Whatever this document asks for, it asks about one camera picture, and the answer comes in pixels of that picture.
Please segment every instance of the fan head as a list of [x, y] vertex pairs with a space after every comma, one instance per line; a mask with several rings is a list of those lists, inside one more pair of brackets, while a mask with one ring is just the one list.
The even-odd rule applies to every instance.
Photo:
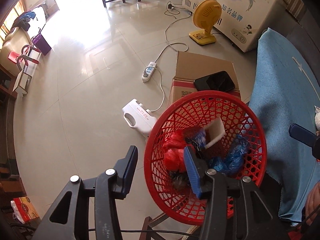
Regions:
[[204, 0], [197, 6], [192, 20], [195, 26], [210, 33], [213, 25], [220, 19], [221, 12], [221, 5], [216, 0]]

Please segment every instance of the basket rim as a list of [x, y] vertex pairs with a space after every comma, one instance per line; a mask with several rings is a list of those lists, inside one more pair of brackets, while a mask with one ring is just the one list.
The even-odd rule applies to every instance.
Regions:
[[214, 90], [205, 90], [205, 91], [191, 93], [189, 95], [186, 95], [186, 96], [180, 98], [176, 102], [172, 103], [158, 118], [158, 120], [156, 121], [155, 125], [153, 126], [151, 133], [150, 133], [150, 136], [148, 138], [146, 148], [145, 148], [145, 154], [144, 154], [145, 180], [146, 180], [146, 184], [147, 184], [147, 187], [148, 187], [148, 190], [150, 192], [152, 199], [165, 214], [167, 214], [169, 217], [177, 220], [178, 222], [181, 222], [184, 224], [189, 224], [189, 225], [196, 225], [196, 226], [202, 225], [203, 220], [200, 220], [200, 219], [196, 220], [196, 219], [190, 219], [188, 217], [184, 217], [184, 216], [180, 215], [179, 213], [174, 212], [170, 207], [168, 207], [164, 203], [164, 201], [160, 197], [158, 191], [156, 190], [156, 188], [154, 186], [153, 179], [152, 179], [152, 171], [150, 168], [151, 154], [146, 154], [146, 153], [151, 153], [154, 141], [156, 139], [156, 135], [158, 134], [158, 132], [159, 132], [160, 128], [163, 126], [163, 124], [167, 121], [168, 117], [173, 112], [175, 112], [179, 107], [183, 106], [184, 104], [186, 104], [190, 101], [194, 101], [194, 100], [197, 100], [200, 98], [207, 98], [210, 96], [218, 97], [221, 99], [226, 99], [226, 100], [228, 100], [238, 106], [241, 106], [241, 108], [246, 112], [246, 114], [248, 114], [248, 116], [251, 118], [253, 123], [256, 125], [257, 130], [261, 133], [261, 136], [263, 137], [263, 138], [260, 138], [261, 148], [262, 148], [262, 152], [265, 152], [265, 155], [263, 155], [263, 157], [265, 158], [265, 161], [262, 162], [262, 164], [261, 164], [261, 169], [260, 169], [260, 172], [258, 175], [258, 179], [256, 181], [256, 185], [258, 187], [260, 187], [260, 185], [262, 183], [262, 179], [263, 179], [263, 176], [264, 176], [264, 173], [266, 170], [266, 165], [267, 165], [267, 143], [266, 143], [266, 138], [265, 138], [265, 134], [264, 134], [262, 125], [261, 125], [260, 121], [258, 120], [258, 118], [256, 117], [256, 115], [253, 113], [253, 111], [244, 102], [242, 102], [239, 98], [237, 98], [233, 95], [230, 95], [228, 93], [225, 93], [225, 92], [214, 91]]

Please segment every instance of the cardboard box flap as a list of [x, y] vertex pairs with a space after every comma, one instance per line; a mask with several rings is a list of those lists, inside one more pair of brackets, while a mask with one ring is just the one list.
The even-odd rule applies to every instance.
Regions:
[[238, 80], [236, 78], [236, 73], [232, 62], [200, 54], [179, 51], [176, 75], [174, 79], [193, 82], [198, 78], [223, 70], [228, 73], [235, 84], [235, 89], [238, 90]]

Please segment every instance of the brown striped fabric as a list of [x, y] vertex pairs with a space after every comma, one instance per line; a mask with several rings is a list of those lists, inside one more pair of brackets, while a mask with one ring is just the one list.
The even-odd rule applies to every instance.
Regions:
[[299, 22], [307, 11], [307, 7], [301, 0], [284, 0], [287, 4], [287, 11]]

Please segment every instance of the qr code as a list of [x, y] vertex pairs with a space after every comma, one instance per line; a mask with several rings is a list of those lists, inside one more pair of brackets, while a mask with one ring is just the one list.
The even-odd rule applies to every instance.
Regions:
[[192, 92], [190, 92], [190, 91], [181, 91], [181, 97], [184, 97], [184, 96], [191, 94], [191, 93]]

